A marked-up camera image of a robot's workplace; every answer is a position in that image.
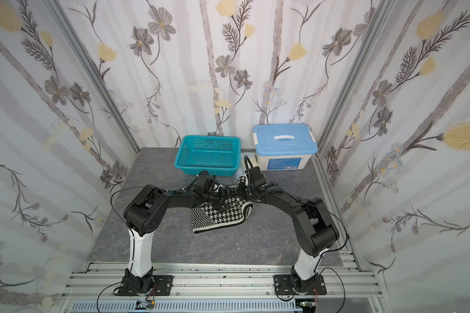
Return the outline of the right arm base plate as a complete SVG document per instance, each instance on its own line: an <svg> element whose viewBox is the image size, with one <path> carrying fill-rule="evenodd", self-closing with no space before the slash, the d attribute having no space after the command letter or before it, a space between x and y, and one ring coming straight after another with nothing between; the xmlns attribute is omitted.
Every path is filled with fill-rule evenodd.
<svg viewBox="0 0 470 313"><path fill-rule="evenodd" d="M277 296L324 296L327 294L322 275L315 274L309 280L298 275L274 275L274 292Z"/></svg>

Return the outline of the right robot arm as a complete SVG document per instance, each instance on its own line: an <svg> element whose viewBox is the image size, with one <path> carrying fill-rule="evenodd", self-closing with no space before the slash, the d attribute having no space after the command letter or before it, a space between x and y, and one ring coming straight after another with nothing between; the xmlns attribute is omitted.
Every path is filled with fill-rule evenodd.
<svg viewBox="0 0 470 313"><path fill-rule="evenodd" d="M295 293L307 294L312 289L322 294L317 268L324 255L339 239L339 231L325 203L320 198L300 198L276 186L240 182L236 187L240 198L273 206L288 215L295 229L301 251L291 267L290 281Z"/></svg>

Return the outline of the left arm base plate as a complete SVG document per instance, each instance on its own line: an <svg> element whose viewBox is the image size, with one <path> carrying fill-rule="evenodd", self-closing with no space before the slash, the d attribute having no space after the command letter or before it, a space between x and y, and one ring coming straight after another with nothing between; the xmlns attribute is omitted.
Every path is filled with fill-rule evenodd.
<svg viewBox="0 0 470 313"><path fill-rule="evenodd" d="M138 278L132 274L124 276L115 296L169 296L173 286L172 275L146 275Z"/></svg>

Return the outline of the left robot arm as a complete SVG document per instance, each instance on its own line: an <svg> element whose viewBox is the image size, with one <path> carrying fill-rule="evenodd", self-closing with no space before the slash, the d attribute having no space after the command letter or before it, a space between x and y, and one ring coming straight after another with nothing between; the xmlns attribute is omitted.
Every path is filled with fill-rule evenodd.
<svg viewBox="0 0 470 313"><path fill-rule="evenodd" d="M129 229L131 251L117 296L144 296L156 286L153 278L151 248L154 232L168 209L197 208L205 203L216 209L228 209L227 200L236 196L236 189L211 186L207 189L193 185L186 189L166 190L154 185L142 187L124 211L124 221Z"/></svg>

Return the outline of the black white knitted scarf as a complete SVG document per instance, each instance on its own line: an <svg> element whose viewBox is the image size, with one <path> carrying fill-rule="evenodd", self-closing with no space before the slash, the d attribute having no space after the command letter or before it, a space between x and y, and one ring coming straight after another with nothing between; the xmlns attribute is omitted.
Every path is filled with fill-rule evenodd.
<svg viewBox="0 0 470 313"><path fill-rule="evenodd" d="M193 190L196 180L189 185L189 189ZM228 199L226 204L228 210L223 212L217 212L209 204L194 207L191 219L193 233L198 234L240 225L249 219L254 208L253 202L245 201L239 197Z"/></svg>

